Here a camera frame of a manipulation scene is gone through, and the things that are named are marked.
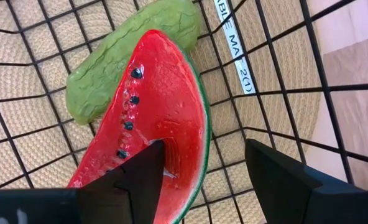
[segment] black wire grid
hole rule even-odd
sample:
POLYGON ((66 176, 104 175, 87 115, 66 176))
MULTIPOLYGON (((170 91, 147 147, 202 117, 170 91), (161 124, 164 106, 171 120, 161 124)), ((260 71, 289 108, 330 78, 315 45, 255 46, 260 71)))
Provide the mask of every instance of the black wire grid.
MULTIPOLYGON (((228 1, 228 5, 229 5, 229 9, 231 11, 230 15, 227 16, 227 18, 225 18, 225 20, 220 23, 219 26, 217 26, 217 28, 215 28, 214 30, 211 29, 211 26, 209 24, 209 21, 208 21, 208 18, 206 16, 206 13, 205 13, 205 7, 203 5, 203 1, 204 0, 196 0, 194 1, 195 4, 199 4, 199 7, 201 9, 201 12, 202 12, 202 15, 205 19, 205 22, 206 22, 206 28, 207 28, 207 33, 206 34, 203 34, 201 36, 198 37, 198 39, 203 39, 203 38, 210 38, 211 40, 211 43, 213 45, 213 48, 214 48, 214 51, 216 52, 216 56, 217 56, 217 59, 218 59, 218 63, 219 65, 217 67, 213 67, 213 68, 210 68, 210 69, 207 69, 205 71, 202 71, 200 72, 200 75, 204 75, 204 74, 207 74, 209 72, 213 72, 213 71, 217 71, 217 70, 220 70, 221 73, 223 74, 223 78, 224 78, 224 82, 227 86, 227 90, 228 90, 228 93, 229 93, 229 98, 225 99, 225 100, 221 100, 221 101, 218 101, 218 102, 215 102, 215 103, 212 103, 211 106, 216 106, 216 105, 219 105, 221 103, 225 103, 225 102, 231 102, 232 103, 232 106, 234 108, 234 112, 235 112, 235 115, 236 115, 236 118, 237 118, 237 122, 239 124, 239 128, 238 129, 235 129, 235 130, 232 130, 228 133, 224 133, 224 134, 220 134, 220 135, 215 135, 213 133, 213 142, 216 146, 216 150, 217 150, 217 153, 218 153, 218 157, 219 157, 219 160, 222 164, 222 167, 219 167, 219 168, 216 168, 216 169, 211 169, 208 171, 208 174, 209 173, 212 173, 212 172, 216 172, 216 171, 219 171, 219 170, 222 170, 224 172, 224 175, 226 177, 226 180, 228 180, 228 187, 229 187, 229 191, 230 191, 230 195, 228 195, 227 197, 223 197, 223 198, 219 198, 217 200, 207 200, 206 198, 206 194, 205 194, 205 190, 203 188, 201 188, 201 194, 205 200, 205 203, 201 204, 201 205, 196 205, 194 207, 191 208, 191 210, 193 209, 196 209, 196 208, 200 208, 200 207, 206 207, 207 210, 208 210, 208 216, 209 216, 209 222, 212 223, 213 220, 212 220, 212 215, 211 215, 211 210, 210 210, 210 207, 209 205, 211 205, 212 203, 216 203, 216 202, 220 202, 220 201, 223 201, 223 200, 226 200, 226 199, 229 199, 229 198, 232 198, 233 199, 233 202, 235 204, 235 208, 236 208, 236 211, 238 213, 238 217, 239 217, 239 220, 241 223, 244 223, 244 220, 242 218, 242 215, 241 215, 241 211, 239 209, 239 206, 238 206, 238 203, 237 203, 237 200, 236 200, 236 197, 239 196, 239 195, 242 195, 242 194, 246 194, 248 192, 251 192, 253 191, 253 189, 248 189, 248 190, 245 190, 245 191, 242 191, 242 192, 237 192, 237 193, 234 193, 233 189, 232 189, 232 185, 229 181, 229 177, 228 177, 228 172, 227 172, 227 168, 228 167, 231 167, 231 166, 235 166, 235 165, 238 165, 238 164, 241 164, 244 162, 244 160, 241 160, 241 161, 238 161, 238 162, 234 162, 232 164, 225 164, 224 161, 223 161, 223 157, 222 157, 222 154, 221 154, 221 150, 218 146, 218 142, 217 142, 217 139, 219 138, 222 138, 222 137, 225 137, 225 136, 228 136, 230 134, 233 134, 233 133, 236 133, 236 132, 241 132, 242 134, 242 138, 243 140, 246 139, 246 134, 245 134, 245 130, 251 130, 251 131, 257 131, 257 132, 261 132, 261 133, 267 133, 269 135, 269 138, 270 138, 270 142, 271 142, 271 146, 276 149, 276 146, 275 146, 275 142, 274 142, 274 139, 273 139, 273 136, 280 136, 280 137, 283 137, 283 138, 287 138, 287 139, 291 139, 291 140, 294 140, 296 141, 297 143, 297 146, 298 146, 298 152, 300 154, 300 159, 301 161, 306 164, 306 159, 305 159, 305 155, 304 155, 304 152, 303 152, 303 148, 301 146, 302 143, 304 144, 308 144, 308 145, 311 145, 311 146, 316 146, 316 147, 319 147, 321 149, 325 149, 325 150, 328 150, 328 151, 331 151, 331 152, 335 152, 335 153, 338 153, 340 154, 341 156, 341 160, 343 162, 343 167, 344 167, 344 171, 345 171, 345 174, 346 174, 346 178, 347 178, 347 181, 348 183, 350 184, 354 184, 354 180, 352 178, 352 174, 351 174, 351 170, 350 170, 350 166, 349 166, 349 163, 348 163, 348 157, 352 157, 352 158, 355 158, 355 159, 358 159, 358 160, 361 160, 361 161, 364 161, 364 162, 368 162, 368 157, 367 156, 363 156, 363 155, 360 155, 360 154, 357 154, 357 153, 354 153, 354 152, 349 152, 349 151, 346 151, 345 148, 344 148, 344 144, 343 144, 343 139, 341 137, 341 133, 340 133, 340 128, 339 128, 339 125, 338 125, 338 120, 337 120, 337 117, 336 117, 336 113, 334 111, 334 106, 333 106, 333 102, 332 102, 332 99, 331 99, 331 95, 330 95, 330 92, 331 91, 354 91, 354 90, 368 90, 368 84, 361 84, 361 85, 339 85, 339 86, 328 86, 328 83, 326 81, 326 76, 325 76, 325 72, 324 72, 324 67, 323 67, 323 63, 322 63, 322 59, 321 59, 321 55, 320 55, 320 51, 319 51, 319 48, 318 48, 318 44, 317 44, 317 41, 316 41, 316 36, 315 36, 315 32, 313 30, 313 25, 312 25, 312 22, 316 21, 317 19, 320 19, 322 18, 323 16, 353 2, 354 0, 342 0, 342 1, 339 1, 337 2, 336 4, 333 4, 332 6, 324 9, 323 11, 315 14, 314 16, 310 16, 310 12, 308 10, 308 6, 307 6, 307 2, 306 0, 300 0, 300 5, 301 5, 301 10, 302 10, 302 13, 303 13, 303 17, 304 17, 304 21, 298 23, 297 25, 285 30, 284 32, 276 35, 275 37, 271 37, 270 35, 270 32, 269 32, 269 28, 268 28, 268 25, 267 25, 267 21, 266 21, 266 18, 265 18, 265 15, 264 15, 264 12, 263 12, 263 9, 262 9, 262 5, 261 5, 261 2, 260 0, 241 0, 239 2, 239 4, 236 6, 236 7, 233 7, 232 5, 232 2, 231 1, 228 1), (259 44, 258 46, 255 46, 254 48, 250 49, 250 50, 246 50, 246 52, 226 63, 222 63, 221 61, 221 57, 219 56, 219 52, 218 52, 218 48, 217 48, 217 45, 216 45, 216 42, 214 40, 214 34, 217 33, 217 31, 219 31, 222 26, 224 25, 225 22, 227 22, 230 18, 233 18, 234 20, 234 24, 236 26, 236 29, 237 29, 237 32, 238 32, 238 35, 239 35, 239 39, 241 41, 241 45, 242 45, 242 48, 243 49, 246 49, 245 48, 245 45, 244 45, 244 39, 243 39, 243 36, 241 34, 241 30, 238 26, 238 21, 237 21, 237 17, 236 17, 236 14, 235 12, 238 11, 238 9, 246 2, 246 1, 255 1, 255 5, 257 6, 257 10, 259 12, 259 16, 260 16, 260 20, 261 20, 261 24, 262 24, 262 27, 263 27, 263 30, 264 30, 264 34, 265 34, 265 38, 266 38, 266 41, 259 44), (284 82, 283 82, 283 78, 282 78, 282 74, 281 74, 281 71, 280 71, 280 67, 279 67, 279 64, 278 64, 278 60, 277 60, 277 55, 275 53, 275 50, 274 50, 274 45, 273 45, 273 42, 276 41, 276 40, 279 40, 281 39, 282 37, 285 37, 286 35, 288 34, 291 34, 292 32, 295 32, 296 30, 302 28, 302 27, 306 27, 307 29, 307 33, 308 33, 308 36, 310 38, 310 43, 311 43, 311 47, 312 47, 312 51, 313 51, 313 55, 314 55, 314 58, 315 58, 315 62, 316 62, 316 66, 317 66, 317 69, 318 69, 318 74, 319 74, 319 78, 320 78, 320 82, 321 82, 321 86, 320 87, 313 87, 313 88, 296 88, 296 89, 286 89, 285 88, 285 85, 284 85, 284 82), (255 52, 256 50, 259 50, 261 49, 262 47, 265 47, 265 46, 268 46, 269 48, 269 51, 270 51, 270 54, 272 56, 272 61, 273 61, 273 64, 274 64, 274 67, 275 67, 275 71, 276 71, 276 74, 277 74, 277 78, 278 78, 278 82, 279 82, 279 85, 280 85, 280 89, 281 90, 277 90, 277 91, 264 91, 264 92, 260 92, 258 87, 257 87, 257 82, 256 82, 256 79, 255 77, 253 76, 253 71, 252 71, 252 65, 250 63, 250 60, 249 60, 249 57, 248 55, 252 52, 255 52), (246 94, 246 95, 236 95, 236 96, 233 96, 232 95, 232 92, 231 92, 231 89, 229 87, 229 84, 228 84, 228 79, 227 79, 227 75, 226 75, 226 72, 224 71, 224 67, 234 63, 234 61, 238 60, 238 59, 241 59, 241 58, 245 58, 246 62, 247 62, 247 65, 249 67, 249 70, 251 72, 251 75, 252 75, 252 81, 254 83, 254 88, 255 88, 255 93, 253 94, 246 94), (292 112, 292 109, 290 107, 290 104, 289 104, 289 100, 288 100, 288 94, 289 93, 319 93, 319 92, 322 92, 324 94, 324 97, 326 99, 326 104, 327 104, 327 107, 328 107, 328 111, 329 111, 329 115, 330 115, 330 118, 331 118, 331 122, 332 122, 332 125, 333 125, 333 129, 334 129, 334 134, 336 136, 336 139, 337 139, 337 142, 338 142, 338 147, 331 147, 331 146, 327 146, 325 144, 321 144, 321 143, 318 143, 318 142, 313 142, 313 141, 309 141, 309 140, 306 140, 306 139, 302 139, 299 137, 299 133, 298 133, 298 130, 297 130, 297 127, 296 127, 296 122, 295 122, 295 119, 293 117, 293 112, 292 112), (282 94, 283 96, 283 100, 284 100, 284 103, 285 103, 285 107, 288 111, 288 117, 289 117, 289 120, 290 120, 290 124, 292 126, 292 129, 293 129, 293 135, 294 136, 289 136, 287 134, 282 134, 282 133, 277 133, 275 131, 271 131, 271 128, 270 128, 270 124, 269 124, 269 121, 267 119, 267 115, 266 115, 266 112, 265 112, 265 108, 264 108, 264 105, 263 105, 263 102, 262 102, 262 98, 261 96, 265 96, 265 95, 276 95, 276 94, 282 94), (262 116, 265 120, 265 126, 266 126, 266 129, 259 129, 259 128, 253 128, 253 127, 247 127, 247 126, 243 126, 242 123, 241 123, 241 119, 239 118, 239 113, 238 113, 238 110, 236 108, 236 104, 235 104, 235 99, 236 98, 242 98, 242 97, 256 97, 259 104, 260 104, 260 108, 261 108, 261 112, 262 112, 262 116)), ((42 0, 38 0, 38 3, 39 3, 39 6, 43 12, 43 15, 44 15, 44 18, 45 20, 42 21, 42 22, 38 22, 36 24, 33 24, 29 27, 21 27, 20 25, 20 22, 17 18, 17 15, 16 13, 14 12, 14 8, 11 4, 11 2, 9 0, 6 0, 5 1, 6 4, 8 5, 8 8, 10 9, 11 11, 11 14, 12 14, 12 17, 16 23, 16 26, 18 28, 17 31, 11 31, 11 30, 2 30, 0 29, 0 32, 2 33, 6 33, 6 34, 11 34, 11 35, 21 35, 22 37, 22 41, 24 42, 24 45, 26 46, 26 49, 28 51, 28 54, 29 54, 29 57, 31 59, 31 63, 0 63, 0 66, 15 66, 15 67, 30 67, 30 66, 34 66, 35 67, 35 70, 36 70, 36 73, 37 73, 37 76, 38 78, 40 79, 40 82, 42 84, 42 87, 45 91, 45 94, 42 94, 42 95, 35 95, 35 96, 26 96, 26 97, 18 97, 18 98, 7 98, 7 99, 0 99, 0 103, 1 102, 7 102, 7 101, 17 101, 17 100, 26 100, 26 99, 32 99, 32 98, 41 98, 41 97, 47 97, 48 101, 50 102, 51 104, 51 107, 52 107, 52 110, 53 110, 53 113, 55 115, 55 117, 57 118, 57 121, 58 123, 57 124, 54 124, 52 126, 48 126, 46 128, 42 128, 42 129, 38 129, 38 130, 35 130, 35 131, 31 131, 31 132, 28 132, 28 133, 24 133, 24 134, 19 134, 17 136, 11 136, 7 126, 6 126, 6 123, 4 122, 4 119, 1 115, 1 112, 0 112, 0 123, 1 123, 1 126, 7 136, 6 139, 1 139, 0 140, 0 143, 2 142, 6 142, 8 141, 9 144, 11 145, 12 147, 12 150, 14 151, 14 154, 15 156, 17 157, 17 160, 18 160, 18 163, 19 163, 19 166, 21 167, 22 169, 22 175, 18 176, 18 177, 15 177, 3 184, 0 185, 0 188, 16 181, 16 180, 19 180, 20 178, 23 178, 25 177, 28 185, 30 188, 34 188, 34 185, 29 177, 29 174, 37 171, 37 170, 40 170, 50 164, 53 164, 54 162, 57 162, 59 161, 60 159, 63 159, 65 157, 68 157, 68 156, 72 156, 76 166, 78 165, 78 159, 77 157, 75 156, 75 154, 79 153, 79 152, 82 152, 84 150, 86 150, 86 148, 83 148, 83 149, 79 149, 79 150, 73 150, 73 147, 71 145, 71 142, 67 136, 67 133, 66 131, 64 130, 63 128, 63 125, 64 124, 67 124, 67 123, 70 123, 73 121, 73 119, 69 119, 69 120, 66 120, 66 121, 62 121, 60 119, 60 116, 58 115, 57 113, 57 110, 56 110, 56 106, 54 105, 52 99, 51 99, 51 94, 53 93, 56 93, 56 92, 59 92, 59 91, 63 91, 65 89, 65 87, 63 88, 59 88, 59 89, 56 89, 56 90, 53 90, 53 91, 48 91, 47 89, 47 86, 45 84, 45 81, 44 79, 42 78, 42 75, 40 73, 40 70, 39 70, 39 66, 38 64, 41 63, 41 62, 44 62, 46 60, 49 60, 51 58, 54 58, 54 57, 61 57, 62 59, 62 62, 67 70, 67 74, 69 74, 71 72, 71 70, 69 69, 69 66, 68 66, 68 63, 67 63, 67 60, 64 56, 65 53, 67 52, 70 52, 72 50, 75 50, 75 49, 78 49, 80 47, 83 47, 83 46, 87 46, 88 50, 90 52, 92 52, 92 49, 90 47, 90 44, 93 43, 93 42, 96 42, 97 40, 101 40, 102 38, 104 38, 106 35, 102 35, 101 37, 97 37, 95 39, 91 39, 89 40, 88 36, 86 35, 86 32, 85 32, 85 29, 83 28, 83 23, 81 22, 81 19, 78 15, 78 11, 80 9, 83 9, 83 8, 86 8, 88 6, 91 6, 93 4, 96 4, 98 2, 101 2, 103 7, 104 7, 104 10, 106 12, 106 15, 107 15, 107 18, 108 18, 108 21, 111 25, 111 28, 112 30, 115 29, 115 25, 114 25, 114 22, 113 20, 111 19, 111 14, 109 12, 109 9, 107 7, 107 4, 106 4, 106 0, 95 0, 95 1, 91 1, 91 2, 88 2, 86 4, 83 4, 83 5, 80 5, 80 6, 75 6, 74 3, 73 3, 73 0, 69 0, 70 2, 70 5, 71 5, 71 9, 67 12, 64 12, 64 13, 61 13, 57 16, 53 16, 53 17, 49 17, 46 13, 46 10, 45 10, 45 7, 44 7, 44 4, 42 3, 42 0), (78 25, 79 25, 79 28, 81 30, 81 33, 83 34, 83 38, 85 40, 85 42, 83 42, 82 44, 80 45, 77 45, 77 46, 74 46, 74 47, 71 47, 69 49, 66 49, 66 50, 63 50, 61 48, 61 45, 60 43, 58 42, 58 39, 57 39, 57 36, 56 36, 56 33, 52 27, 52 24, 51 22, 54 21, 55 19, 58 19, 58 18, 61 18, 65 15, 68 15, 68 14, 71 14, 71 13, 74 13, 75 17, 76 17, 76 20, 78 22, 78 25), (28 31, 28 30, 31 30, 31 29, 34 29, 38 26, 41 26, 43 24, 47 24, 48 25, 48 28, 50 29, 51 31, 51 34, 52 34, 52 37, 55 41, 55 44, 57 46, 57 49, 58 49, 58 53, 56 54, 53 54, 53 55, 50 55, 48 57, 45 57, 45 58, 42 58, 40 60, 36 60, 33 53, 32 53, 32 50, 31 48, 29 47, 29 43, 27 41, 27 38, 25 37, 24 35, 24 32, 25 31, 28 31), (16 138, 21 138, 23 136, 28 136, 30 134, 34 134, 34 133, 37 133, 37 132, 41 132, 41 131, 45 131, 47 129, 51 129, 51 128, 56 128, 56 127, 59 127, 61 129, 61 132, 63 134, 63 137, 64 139, 66 140, 67 142, 67 146, 70 150, 70 152, 68 154, 65 154, 63 156, 60 156, 52 161, 49 161, 48 163, 45 163, 35 169, 32 169, 32 170, 27 170, 24 166, 24 163, 18 153, 18 150, 17 150, 17 147, 16 145, 14 144, 14 139, 16 138)), ((136 7, 137 10, 139 10, 139 4, 137 2, 137 0, 133 0, 134 2, 134 5, 136 7)), ((93 135, 95 135, 96 131, 94 130, 94 127, 89 124, 90 126, 90 130, 92 132, 93 135)))

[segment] label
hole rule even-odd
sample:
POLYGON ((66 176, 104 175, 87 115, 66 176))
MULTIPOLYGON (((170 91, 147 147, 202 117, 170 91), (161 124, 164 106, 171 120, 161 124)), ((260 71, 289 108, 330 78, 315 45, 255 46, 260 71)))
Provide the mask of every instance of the label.
MULTIPOLYGON (((223 22, 230 13, 227 0, 214 0, 214 5, 216 6, 220 22, 223 22)), ((242 45, 239 41, 234 19, 232 17, 229 18, 222 28, 224 30, 224 35, 226 36, 229 50, 231 51, 232 58, 242 55, 244 51, 242 50, 242 45)), ((244 94, 255 93, 251 72, 249 71, 245 57, 243 56, 234 63, 244 94)))

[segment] watermelon slice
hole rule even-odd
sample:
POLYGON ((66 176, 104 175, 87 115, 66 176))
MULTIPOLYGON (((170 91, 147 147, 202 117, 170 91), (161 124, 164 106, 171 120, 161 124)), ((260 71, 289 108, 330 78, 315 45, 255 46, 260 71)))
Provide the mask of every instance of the watermelon slice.
POLYGON ((190 59, 165 34, 150 30, 68 187, 90 183, 163 139, 165 175, 155 223, 177 223, 205 177, 210 138, 208 104, 190 59))

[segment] woven mat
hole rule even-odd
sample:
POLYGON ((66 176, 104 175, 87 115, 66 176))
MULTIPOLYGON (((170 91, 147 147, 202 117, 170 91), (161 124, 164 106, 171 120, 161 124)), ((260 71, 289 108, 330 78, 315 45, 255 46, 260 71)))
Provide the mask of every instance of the woven mat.
MULTIPOLYGON (((202 0, 211 29, 218 26, 219 20, 212 0, 202 0)), ((35 23, 44 21, 44 15, 36 0, 11 1, 21 27, 26 28, 35 23)), ((44 8, 49 17, 57 16, 71 9, 68 0, 44 0, 44 8)), ((82 6, 88 0, 74 0, 75 6, 82 6)), ((139 6, 145 6, 149 0, 140 0, 139 6)), ((234 7, 239 0, 232 0, 234 7)), ((135 13, 136 8, 132 0, 105 0, 111 13, 115 26, 121 24, 125 18, 135 13)), ((296 0, 263 0, 262 6, 269 25, 270 33, 275 36, 285 29, 301 22, 303 17, 298 1, 296 0)), ((95 39, 111 32, 111 25, 101 2, 80 9, 78 17, 83 23, 87 39, 95 39)), ((238 10, 236 17, 239 28, 244 37, 245 46, 251 49, 265 41, 263 29, 254 1, 248 0, 238 10)), ((73 13, 54 19, 50 24, 36 26, 24 32, 35 60, 42 60, 58 53, 58 47, 53 40, 49 26, 55 31, 59 47, 64 51, 82 44, 85 39, 73 13)), ((5 2, 0 2, 0 29, 17 30, 12 14, 5 2)), ((204 25, 202 34, 207 33, 204 25)), ((218 46, 222 63, 230 61, 229 53, 223 31, 214 36, 218 46)), ((71 122, 71 116, 65 108, 64 91, 58 91, 65 86, 65 79, 69 70, 73 70, 89 55, 89 48, 95 49, 99 41, 84 45, 75 50, 57 55, 48 60, 42 60, 37 67, 1 67, 0 66, 0 113, 13 137, 13 142, 6 139, 6 134, 0 123, 0 185, 15 177, 22 175, 19 163, 13 153, 12 144, 18 150, 23 164, 35 187, 64 187, 68 183, 76 165, 72 156, 67 156, 71 147, 74 151, 85 148, 93 138, 89 126, 79 126, 71 122), (40 81, 37 69, 44 79, 40 81), (25 96, 44 95, 45 88, 51 91, 50 98, 46 96, 31 98, 29 100, 3 101, 3 99, 20 98, 25 96), (64 122, 62 126, 56 125, 55 116, 50 100, 55 105, 58 119, 64 122)), ((305 28, 274 42, 281 73, 287 89, 320 86, 316 66, 313 60, 311 45, 305 28)), ((210 37, 199 40, 196 49, 191 52, 191 58, 199 72, 219 65, 216 52, 210 37)), ((279 90, 279 84, 268 47, 263 47, 249 55, 260 91, 279 90)), ((32 63, 20 34, 0 33, 0 62, 32 63)), ((227 76, 229 90, 226 87, 222 70, 206 73, 201 76, 205 84, 207 97, 210 103, 242 94, 235 66, 230 64, 223 68, 227 76)), ((296 120, 301 138, 310 139, 318 113, 319 93, 291 94, 288 96, 293 115, 296 120)), ((262 96, 271 129, 276 132, 293 135, 288 119, 287 110, 282 95, 262 96)), ((239 121, 235 109, 239 113, 243 126, 266 129, 259 102, 256 97, 237 98, 234 104, 230 101, 218 104, 211 108, 213 131, 215 135, 224 134, 239 129, 239 121)), ((95 130, 99 121, 95 121, 95 130)), ((256 138, 270 145, 267 134, 245 130, 248 138, 256 138)), ((274 137, 278 149, 285 154, 299 159, 294 141, 274 137)), ((217 139, 211 145, 208 170, 216 169, 222 164, 232 164, 244 159, 244 140, 240 131, 217 139)), ((80 161, 83 152, 75 154, 80 161)), ((263 214, 254 192, 246 190, 252 188, 247 174, 246 166, 240 163, 224 170, 220 169, 207 174, 203 187, 207 201, 210 204, 213 223, 239 223, 239 215, 235 203, 238 204, 241 216, 245 223, 259 223, 263 214)), ((4 188, 27 188, 25 178, 17 179, 4 188)), ((195 205, 205 202, 202 195, 196 198, 195 205)), ((186 216, 185 223, 208 223, 208 210, 200 207, 191 210, 186 216)))

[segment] wooden floor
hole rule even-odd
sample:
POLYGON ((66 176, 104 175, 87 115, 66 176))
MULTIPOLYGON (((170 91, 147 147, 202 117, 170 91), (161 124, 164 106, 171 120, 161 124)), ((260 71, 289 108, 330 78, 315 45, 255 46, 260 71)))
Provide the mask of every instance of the wooden floor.
MULTIPOLYGON (((314 14, 337 1, 309 2, 314 14)), ((315 25, 328 84, 368 83, 368 0, 357 0, 315 25)), ((368 156, 368 90, 333 92, 331 97, 346 150, 368 156)), ((337 147, 323 97, 312 140, 337 147)), ((311 147, 306 158, 310 166, 346 180, 337 154, 311 147)), ((368 190, 368 163, 356 159, 349 163, 356 185, 368 190)))

